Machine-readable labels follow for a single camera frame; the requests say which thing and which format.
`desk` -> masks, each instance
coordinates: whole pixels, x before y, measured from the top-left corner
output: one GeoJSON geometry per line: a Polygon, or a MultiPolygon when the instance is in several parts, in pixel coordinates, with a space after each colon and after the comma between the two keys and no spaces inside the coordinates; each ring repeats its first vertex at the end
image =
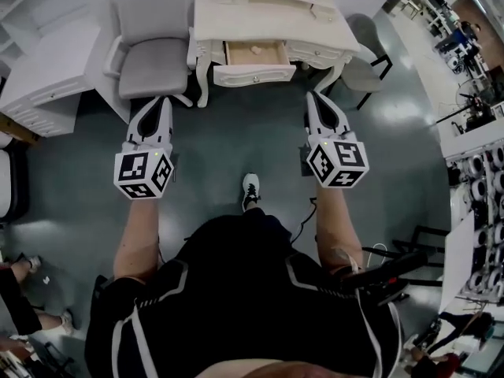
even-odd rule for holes
{"type": "Polygon", "coordinates": [[[320,20],[310,6],[295,0],[235,4],[195,0],[196,76],[202,89],[198,107],[208,102],[207,72],[212,61],[219,64],[213,68],[213,81],[222,87],[290,81],[296,70],[291,61],[331,68],[315,91],[334,83],[360,46],[339,10],[320,20]],[[256,44],[268,57],[259,60],[250,55],[256,44]]]}
{"type": "Polygon", "coordinates": [[[80,93],[95,89],[128,123],[130,104],[119,98],[117,80],[102,71],[113,40],[111,30],[90,17],[45,35],[31,54],[15,62],[0,111],[41,136],[72,133],[80,93]]]}

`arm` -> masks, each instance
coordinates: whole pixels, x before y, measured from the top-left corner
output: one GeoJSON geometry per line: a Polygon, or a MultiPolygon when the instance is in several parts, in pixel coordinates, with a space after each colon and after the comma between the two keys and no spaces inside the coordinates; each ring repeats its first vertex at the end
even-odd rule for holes
{"type": "Polygon", "coordinates": [[[434,362],[446,362],[449,360],[449,358],[448,356],[444,355],[439,357],[431,357],[431,360],[433,360],[434,362]]]}
{"type": "Polygon", "coordinates": [[[131,277],[145,282],[158,270],[158,230],[158,201],[133,201],[113,265],[116,280],[131,277]]]}
{"type": "Polygon", "coordinates": [[[26,346],[27,344],[21,340],[14,340],[5,336],[0,336],[0,351],[25,348],[26,346]]]}
{"type": "Polygon", "coordinates": [[[110,51],[103,63],[103,73],[115,79],[120,78],[120,71],[123,68],[124,59],[128,55],[129,46],[123,42],[121,35],[113,41],[110,51]]]}
{"type": "Polygon", "coordinates": [[[348,266],[347,259],[336,253],[340,249],[362,267],[362,247],[355,233],[341,189],[324,189],[317,184],[317,249],[323,267],[337,272],[348,266]]]}

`foot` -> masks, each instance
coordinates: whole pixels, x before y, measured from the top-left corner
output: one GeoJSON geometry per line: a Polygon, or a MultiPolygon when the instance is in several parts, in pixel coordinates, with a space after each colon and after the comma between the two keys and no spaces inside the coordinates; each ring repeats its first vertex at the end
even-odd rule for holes
{"type": "Polygon", "coordinates": [[[245,195],[243,196],[242,209],[243,212],[251,202],[257,203],[261,198],[259,196],[259,178],[254,173],[247,173],[243,179],[243,191],[245,195]]]}
{"type": "Polygon", "coordinates": [[[65,333],[68,336],[73,335],[75,328],[73,327],[73,317],[70,311],[66,310],[63,313],[63,315],[60,316],[60,318],[61,318],[61,326],[65,330],[65,333]]]}
{"type": "Polygon", "coordinates": [[[418,339],[418,335],[413,335],[411,336],[409,339],[407,339],[405,342],[404,342],[404,345],[402,346],[403,349],[406,349],[406,350],[411,350],[415,347],[415,345],[413,344],[413,342],[415,340],[418,339]]]}
{"type": "Polygon", "coordinates": [[[30,273],[37,273],[37,270],[39,270],[39,267],[42,265],[40,257],[34,256],[33,258],[28,258],[27,261],[29,261],[31,264],[30,273]]]}

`black chair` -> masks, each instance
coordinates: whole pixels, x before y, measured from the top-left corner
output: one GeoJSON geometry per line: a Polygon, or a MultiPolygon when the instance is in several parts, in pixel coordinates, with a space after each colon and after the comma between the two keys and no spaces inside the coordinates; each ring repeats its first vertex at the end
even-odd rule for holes
{"type": "MultiPolygon", "coordinates": [[[[346,19],[350,25],[350,29],[355,35],[357,41],[371,50],[377,57],[372,63],[368,63],[359,57],[354,57],[351,62],[346,65],[341,73],[341,80],[345,85],[353,91],[365,92],[365,97],[357,105],[359,110],[369,99],[372,93],[379,92],[383,89],[382,80],[392,68],[392,61],[388,57],[387,51],[381,44],[378,37],[378,31],[373,20],[363,14],[355,14],[346,19]],[[374,67],[380,63],[387,62],[387,67],[378,76],[374,71],[374,67]]],[[[329,86],[326,96],[329,96],[336,82],[329,86]]]]}

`black cable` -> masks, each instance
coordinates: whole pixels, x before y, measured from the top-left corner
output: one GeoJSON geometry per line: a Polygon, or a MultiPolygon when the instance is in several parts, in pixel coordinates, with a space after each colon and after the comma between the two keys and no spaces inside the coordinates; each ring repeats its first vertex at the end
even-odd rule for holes
{"type": "Polygon", "coordinates": [[[291,244],[295,243],[296,240],[301,236],[302,230],[304,229],[305,224],[308,221],[310,221],[310,219],[313,217],[313,215],[317,211],[317,198],[310,198],[309,202],[314,206],[313,211],[311,212],[311,214],[304,221],[301,222],[301,229],[300,229],[299,233],[296,235],[296,237],[291,240],[291,244]]]}

